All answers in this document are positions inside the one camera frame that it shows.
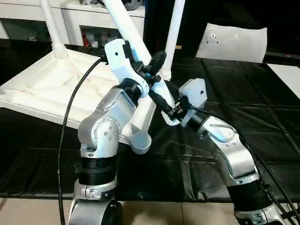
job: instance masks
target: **white shelf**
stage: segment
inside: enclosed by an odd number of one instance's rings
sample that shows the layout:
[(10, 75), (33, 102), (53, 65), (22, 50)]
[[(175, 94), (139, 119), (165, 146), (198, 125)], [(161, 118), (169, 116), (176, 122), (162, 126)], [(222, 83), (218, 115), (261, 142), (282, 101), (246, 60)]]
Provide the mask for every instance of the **white shelf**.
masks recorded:
[[(39, 0), (0, 0), (0, 3), (14, 4), (14, 5), (27, 5), (27, 6), (40, 6)], [(95, 5), (82, 5), (79, 0), (50, 0), (50, 5), (53, 8), (73, 9), (81, 11), (90, 11), (98, 13), (109, 13), (106, 8), (101, 4)], [(128, 11), (130, 16), (145, 17), (145, 6), (140, 6), (136, 10)]]

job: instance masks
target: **robotic arm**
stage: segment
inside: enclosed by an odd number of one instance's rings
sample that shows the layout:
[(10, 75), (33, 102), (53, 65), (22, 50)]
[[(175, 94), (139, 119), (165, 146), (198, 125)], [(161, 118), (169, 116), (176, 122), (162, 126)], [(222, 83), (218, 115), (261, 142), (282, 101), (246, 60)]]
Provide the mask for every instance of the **robotic arm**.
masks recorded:
[(187, 81), (178, 90), (179, 100), (171, 107), (153, 90), (155, 83), (161, 81), (156, 74), (164, 63), (164, 52), (155, 54), (146, 66), (134, 60), (129, 42), (122, 39), (108, 43), (105, 52), (120, 84), (106, 94), (94, 113), (79, 126), (81, 160), (76, 166), (79, 178), (74, 186), (69, 225), (122, 223), (122, 206), (113, 200), (118, 142), (138, 99), (147, 94), (170, 121), (191, 127), (212, 150), (241, 225), (284, 224), (278, 208), (261, 186), (253, 158), (237, 131), (223, 120), (196, 114), (193, 109), (202, 108), (207, 99), (203, 79)]

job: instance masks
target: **item on shelf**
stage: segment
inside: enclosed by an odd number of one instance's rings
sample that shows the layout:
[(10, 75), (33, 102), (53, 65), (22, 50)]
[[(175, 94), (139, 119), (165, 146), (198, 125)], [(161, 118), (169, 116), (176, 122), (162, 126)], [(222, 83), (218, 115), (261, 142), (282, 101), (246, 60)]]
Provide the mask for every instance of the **item on shelf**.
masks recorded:
[(135, 10), (136, 8), (138, 8), (142, 3), (143, 0), (122, 0), (126, 10)]

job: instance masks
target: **white shelf unit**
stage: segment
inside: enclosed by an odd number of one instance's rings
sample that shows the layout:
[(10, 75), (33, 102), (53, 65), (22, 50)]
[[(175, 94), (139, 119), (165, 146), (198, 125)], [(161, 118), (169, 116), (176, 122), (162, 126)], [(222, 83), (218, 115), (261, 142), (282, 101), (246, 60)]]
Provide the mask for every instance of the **white shelf unit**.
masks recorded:
[[(117, 25), (101, 4), (82, 5), (80, 0), (51, 0), (50, 6), (63, 43), (83, 45), (80, 26), (117, 29)], [(128, 14), (143, 37), (145, 7)], [(0, 0), (0, 19), (45, 21), (39, 0)], [(9, 38), (0, 22), (0, 38)]]
[[(55, 19), (55, 23), (57, 24), (61, 40), (65, 44), (70, 44), (61, 9), (52, 8), (51, 11)], [(41, 7), (15, 4), (0, 4), (0, 19), (1, 18), (45, 21)], [(0, 25), (0, 38), (9, 38), (2, 24)]]

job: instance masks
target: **white object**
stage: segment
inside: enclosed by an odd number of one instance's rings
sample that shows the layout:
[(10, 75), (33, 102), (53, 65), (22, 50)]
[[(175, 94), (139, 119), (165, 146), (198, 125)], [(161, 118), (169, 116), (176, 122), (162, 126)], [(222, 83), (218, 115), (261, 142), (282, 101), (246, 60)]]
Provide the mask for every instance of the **white object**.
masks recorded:
[(165, 52), (167, 53), (167, 57), (161, 69), (162, 78), (165, 80), (171, 79), (171, 66), (175, 53), (184, 4), (185, 0), (176, 0), (174, 4), (168, 39), (165, 46)]
[(105, 45), (105, 53), (109, 61), (109, 66), (119, 82), (125, 78), (135, 80), (141, 86), (141, 97), (144, 98), (149, 93), (149, 86), (147, 82), (132, 69), (130, 61), (126, 58), (124, 53), (124, 44), (125, 41), (123, 39), (115, 39)]
[[(44, 7), (48, 8), (44, 9), (47, 11), (47, 25), (55, 26), (53, 21), (51, 22), (49, 5), (45, 4)], [(54, 37), (59, 46), (60, 38), (55, 31), (51, 37)], [(87, 69), (99, 59), (71, 50), (66, 52), (67, 57), (63, 59), (56, 58), (54, 52), (49, 53), (2, 85), (0, 107), (62, 124), (74, 87)], [(76, 94), (67, 125), (78, 128), (80, 122), (93, 113), (101, 98), (116, 84), (118, 80), (109, 66), (105, 63), (99, 64)], [(139, 105), (131, 121), (123, 129), (120, 138), (123, 143), (130, 144), (133, 133), (149, 128), (155, 110), (154, 103), (147, 97), (140, 99)]]
[(196, 57), (262, 62), (267, 49), (267, 28), (249, 30), (208, 23)]
[[(63, 43), (70, 44), (64, 18), (60, 8), (51, 8), (53, 18)], [(0, 18), (45, 21), (42, 8), (39, 6), (0, 4)], [(0, 26), (0, 38), (9, 38), (4, 28)]]
[(52, 40), (52, 50), (56, 58), (63, 59), (66, 58), (67, 51), (65, 45), (62, 43), (60, 39), (60, 35), (56, 28), (55, 20), (51, 14), (51, 8), (48, 0), (40, 0), (41, 7), (44, 13), (44, 17), (46, 20), (47, 28)]
[(99, 47), (98, 41), (93, 41), (91, 45), (92, 45), (93, 48), (98, 48)]
[(131, 149), (139, 155), (148, 152), (152, 139), (147, 131), (141, 130), (132, 135), (130, 138)]
[[(138, 35), (138, 31), (131, 21), (121, 0), (103, 0), (103, 2), (113, 20), (118, 25), (122, 37), (124, 40), (129, 41), (135, 60), (142, 61), (144, 65), (148, 65), (151, 60), (151, 55), (142, 38)], [(175, 101), (163, 79), (160, 82), (155, 83), (152, 90), (161, 95), (171, 107), (175, 106)], [(162, 113), (162, 115), (166, 123), (170, 126), (180, 123), (178, 120), (170, 121), (169, 117), (164, 113)]]
[(300, 98), (300, 68), (277, 64), (268, 64), (268, 66)]

